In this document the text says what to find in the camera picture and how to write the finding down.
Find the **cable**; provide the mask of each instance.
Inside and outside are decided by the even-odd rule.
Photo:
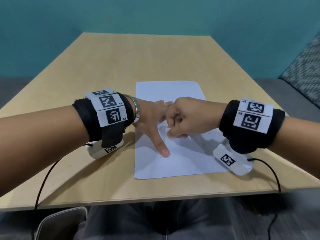
[[[270,170],[272,171],[274,177],[275,177],[275,180],[277,181],[277,185],[278,185],[278,192],[281,193],[281,186],[280,186],[280,182],[279,182],[279,179],[278,179],[278,176],[277,174],[275,173],[275,171],[273,170],[273,168],[267,164],[265,161],[261,160],[261,159],[258,159],[258,158],[250,158],[250,159],[247,159],[249,162],[251,161],[259,161],[259,162],[262,162],[264,163],[265,165],[267,165],[268,168],[270,168]],[[273,219],[271,220],[270,224],[269,224],[269,227],[268,227],[268,240],[271,240],[271,235],[270,235],[270,232],[271,232],[271,227],[272,225],[274,224],[274,222],[277,220],[278,218],[278,213],[276,212],[274,214],[274,217]]]
[[[42,192],[42,189],[43,189],[43,187],[44,187],[44,185],[45,185],[45,182],[46,182],[46,180],[47,180],[50,172],[54,169],[54,166],[57,165],[57,163],[58,163],[60,160],[56,161],[56,162],[52,165],[52,167],[49,169],[49,171],[47,172],[47,175],[45,176],[45,178],[44,178],[44,180],[43,180],[43,182],[42,182],[42,185],[41,185],[41,187],[40,187],[40,190],[39,190],[39,193],[38,193],[38,196],[37,196],[37,200],[35,201],[35,205],[34,205],[34,215],[33,215],[33,217],[34,217],[34,225],[33,225],[33,227],[32,227],[32,231],[31,231],[32,240],[34,240],[34,238],[35,238],[36,212],[37,212],[37,209],[38,209],[38,203],[39,203],[40,194],[41,194],[41,192]]]

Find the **person's right hand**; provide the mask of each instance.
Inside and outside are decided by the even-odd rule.
[[[166,113],[169,137],[186,137],[218,128],[227,104],[180,97]]]

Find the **blue-green wall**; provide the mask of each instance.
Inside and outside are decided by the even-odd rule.
[[[205,35],[253,78],[320,31],[320,0],[0,0],[0,75],[36,76],[82,32]]]

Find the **skin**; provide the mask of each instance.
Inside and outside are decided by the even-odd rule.
[[[140,119],[134,126],[167,157],[169,150],[158,133],[157,123],[173,102],[137,100]],[[135,117],[134,103],[128,101]],[[1,118],[0,132],[0,196],[89,141],[73,106]]]
[[[205,133],[218,128],[227,104],[190,97],[178,98],[166,119],[169,137]],[[286,117],[268,148],[320,179],[320,124]]]

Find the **gray floor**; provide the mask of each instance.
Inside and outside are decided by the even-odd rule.
[[[18,93],[30,78],[0,77],[0,108]],[[256,80],[265,91],[278,102],[288,114],[302,119],[320,122],[320,111],[283,81]],[[235,240],[267,239],[267,227],[277,208],[279,219],[271,231],[271,239],[320,239],[320,190],[300,190],[281,196],[253,195],[246,197],[224,197],[217,201],[219,214],[227,214],[228,224],[221,225]],[[30,239],[31,212],[0,213],[0,239]],[[224,239],[223,235],[211,239]]]

